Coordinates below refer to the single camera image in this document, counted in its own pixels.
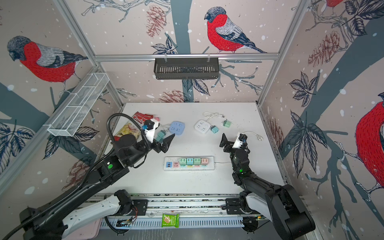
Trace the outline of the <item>pink USB charger plug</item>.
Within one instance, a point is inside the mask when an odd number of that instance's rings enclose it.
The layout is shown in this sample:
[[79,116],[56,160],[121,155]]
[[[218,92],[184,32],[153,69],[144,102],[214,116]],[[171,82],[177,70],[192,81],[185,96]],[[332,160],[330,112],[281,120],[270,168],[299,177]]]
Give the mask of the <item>pink USB charger plug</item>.
[[201,158],[201,165],[206,166],[209,164],[209,159],[208,158]]

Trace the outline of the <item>white multicolour power strip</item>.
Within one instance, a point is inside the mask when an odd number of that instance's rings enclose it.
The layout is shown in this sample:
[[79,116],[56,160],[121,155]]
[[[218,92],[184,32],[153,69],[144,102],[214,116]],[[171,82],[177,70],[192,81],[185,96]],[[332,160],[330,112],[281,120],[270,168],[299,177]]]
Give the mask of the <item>white multicolour power strip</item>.
[[165,157],[164,171],[213,171],[213,156]]

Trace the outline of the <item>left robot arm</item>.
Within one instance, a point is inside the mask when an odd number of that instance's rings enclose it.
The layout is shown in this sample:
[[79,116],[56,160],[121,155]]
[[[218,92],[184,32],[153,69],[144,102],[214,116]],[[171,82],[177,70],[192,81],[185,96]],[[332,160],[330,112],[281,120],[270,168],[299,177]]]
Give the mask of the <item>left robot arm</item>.
[[[115,139],[110,123],[116,117],[131,121],[138,128],[141,141],[132,134]],[[128,214],[133,208],[133,201],[125,190],[119,190],[91,206],[82,209],[79,207],[90,197],[128,174],[131,168],[137,169],[143,165],[150,151],[168,151],[175,135],[172,134],[159,143],[154,138],[158,127],[159,121],[156,119],[146,120],[145,124],[140,126],[126,114],[112,114],[107,119],[106,128],[113,148],[88,169],[78,185],[44,206],[23,210],[20,213],[20,225],[5,235],[4,239],[10,239],[23,229],[25,240],[61,240],[97,219],[114,214]]]

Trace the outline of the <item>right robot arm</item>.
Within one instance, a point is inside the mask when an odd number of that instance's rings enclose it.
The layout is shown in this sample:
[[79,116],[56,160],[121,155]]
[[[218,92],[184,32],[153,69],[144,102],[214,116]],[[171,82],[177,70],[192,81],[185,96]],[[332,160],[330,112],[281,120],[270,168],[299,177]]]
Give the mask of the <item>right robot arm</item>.
[[293,186],[273,184],[251,170],[247,138],[238,133],[231,142],[222,134],[220,142],[223,151],[230,154],[234,183],[243,189],[238,198],[240,209],[266,217],[283,240],[295,240],[314,231],[315,221]]

